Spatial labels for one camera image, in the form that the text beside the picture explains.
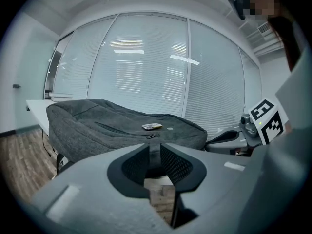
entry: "wooden floor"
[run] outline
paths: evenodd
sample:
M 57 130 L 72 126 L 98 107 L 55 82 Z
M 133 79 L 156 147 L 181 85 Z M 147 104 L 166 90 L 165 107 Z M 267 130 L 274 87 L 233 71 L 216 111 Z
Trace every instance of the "wooden floor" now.
M 23 134 L 0 138 L 0 167 L 12 193 L 30 202 L 42 186 L 56 175 L 56 154 L 49 138 L 42 130 L 35 129 Z M 151 193 L 151 204 L 158 214 L 170 223 L 175 198 L 174 186 L 149 183 L 145 186 Z

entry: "small card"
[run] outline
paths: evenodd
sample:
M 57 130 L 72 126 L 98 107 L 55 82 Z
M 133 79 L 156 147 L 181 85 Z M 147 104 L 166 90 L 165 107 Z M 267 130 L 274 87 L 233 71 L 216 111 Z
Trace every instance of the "small card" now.
M 153 130 L 153 129 L 157 129 L 157 128 L 161 128 L 162 125 L 158 124 L 158 123 L 152 123 L 152 124 L 146 124 L 142 126 L 145 130 Z

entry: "wall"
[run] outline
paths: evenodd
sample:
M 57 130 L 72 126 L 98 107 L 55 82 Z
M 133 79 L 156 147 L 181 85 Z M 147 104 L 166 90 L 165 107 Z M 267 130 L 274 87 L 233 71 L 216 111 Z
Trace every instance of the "wall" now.
M 281 109 L 282 122 L 285 124 L 288 117 L 275 96 L 277 90 L 291 74 L 285 50 L 280 49 L 260 56 L 259 61 L 261 63 L 262 96 L 278 104 Z
M 259 61 L 246 38 L 232 22 L 213 9 L 192 0 L 110 0 L 106 4 L 100 3 L 78 13 L 69 21 L 61 37 L 99 18 L 118 13 L 137 11 L 164 12 L 203 23 L 239 45 L 259 65 Z
M 71 19 L 66 2 L 66 0 L 28 0 L 23 11 L 59 35 Z
M 15 83 L 24 49 L 35 28 L 44 30 L 55 39 L 59 38 L 38 21 L 21 12 L 15 17 L 2 39 L 0 46 L 0 133 L 16 128 L 15 89 L 12 85 Z

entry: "glass wall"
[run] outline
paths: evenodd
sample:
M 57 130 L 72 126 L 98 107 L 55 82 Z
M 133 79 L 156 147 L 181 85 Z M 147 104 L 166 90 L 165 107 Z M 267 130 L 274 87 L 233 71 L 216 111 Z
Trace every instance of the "glass wall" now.
M 53 85 L 54 85 L 54 79 L 55 75 L 58 69 L 59 65 L 59 60 L 64 53 L 64 50 L 71 38 L 72 34 L 68 35 L 64 39 L 60 40 L 58 42 L 58 45 L 55 49 L 55 52 L 53 53 L 52 59 L 51 59 L 51 64 L 49 67 L 49 71 L 47 74 L 47 79 L 45 82 L 45 90 L 44 90 L 44 99 L 51 99 L 50 92 L 53 90 Z
M 244 74 L 237 45 L 215 30 L 190 22 L 192 60 L 185 118 L 208 136 L 237 125 L 244 108 Z
M 245 74 L 245 107 L 244 112 L 252 109 L 262 100 L 262 85 L 260 70 L 257 65 L 240 49 Z
M 120 16 L 92 72 L 88 98 L 151 114 L 182 114 L 187 71 L 187 22 Z
M 113 19 L 98 20 L 75 30 L 60 59 L 53 93 L 87 98 L 94 61 Z
M 244 108 L 261 100 L 261 78 L 236 44 L 203 24 L 161 13 L 128 13 L 74 32 L 53 92 L 177 115 L 212 136 L 237 125 Z

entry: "black mesh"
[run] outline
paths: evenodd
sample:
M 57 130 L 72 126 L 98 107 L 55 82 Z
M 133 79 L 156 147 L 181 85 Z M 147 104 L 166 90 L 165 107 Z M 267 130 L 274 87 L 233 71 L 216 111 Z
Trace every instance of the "black mesh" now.
M 144 184 L 146 170 L 149 166 L 149 148 L 134 155 L 122 164 L 123 174 L 140 185 Z
M 176 155 L 163 146 L 160 148 L 160 154 L 161 164 L 174 185 L 191 173 L 193 166 L 186 159 Z

